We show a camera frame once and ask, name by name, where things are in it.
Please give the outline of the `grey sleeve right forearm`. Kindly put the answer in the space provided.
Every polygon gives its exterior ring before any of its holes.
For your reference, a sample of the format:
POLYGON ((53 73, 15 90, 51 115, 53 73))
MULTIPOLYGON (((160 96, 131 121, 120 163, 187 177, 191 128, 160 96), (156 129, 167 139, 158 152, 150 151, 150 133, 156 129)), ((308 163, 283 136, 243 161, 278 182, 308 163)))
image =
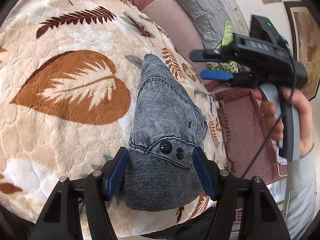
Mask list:
POLYGON ((316 209, 316 167, 313 150, 287 163, 283 219, 291 239, 300 239, 313 221, 316 209))

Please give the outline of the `person's right hand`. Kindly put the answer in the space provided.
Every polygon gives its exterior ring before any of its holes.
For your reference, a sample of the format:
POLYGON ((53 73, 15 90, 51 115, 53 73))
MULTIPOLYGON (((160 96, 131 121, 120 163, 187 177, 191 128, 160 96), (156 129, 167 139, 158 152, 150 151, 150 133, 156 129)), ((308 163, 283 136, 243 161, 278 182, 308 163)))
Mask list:
MULTIPOLYGON (((271 129, 275 123, 276 118, 274 117, 276 107, 272 102, 263 101, 261 92, 258 89, 252 90, 253 96, 262 101, 260 104, 260 110, 263 114, 263 122, 265 126, 271 129)), ((300 143, 299 143, 299 155, 300 157, 305 156, 313 147, 313 119, 312 119, 312 107, 308 99, 304 94, 296 89, 290 99, 291 90, 284 89, 283 97, 295 106, 299 113, 299 124, 300 124, 300 143)))

